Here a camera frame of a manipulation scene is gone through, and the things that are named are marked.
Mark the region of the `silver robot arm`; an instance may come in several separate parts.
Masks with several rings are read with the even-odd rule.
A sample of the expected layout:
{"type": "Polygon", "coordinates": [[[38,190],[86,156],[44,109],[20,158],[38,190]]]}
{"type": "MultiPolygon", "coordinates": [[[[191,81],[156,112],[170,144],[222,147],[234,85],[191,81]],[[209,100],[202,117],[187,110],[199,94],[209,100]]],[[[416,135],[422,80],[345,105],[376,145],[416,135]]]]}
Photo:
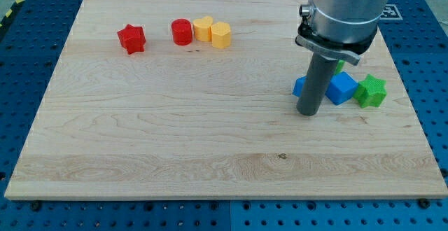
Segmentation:
{"type": "Polygon", "coordinates": [[[327,58],[356,66],[377,33],[388,0],[308,0],[295,42],[327,58]]]}

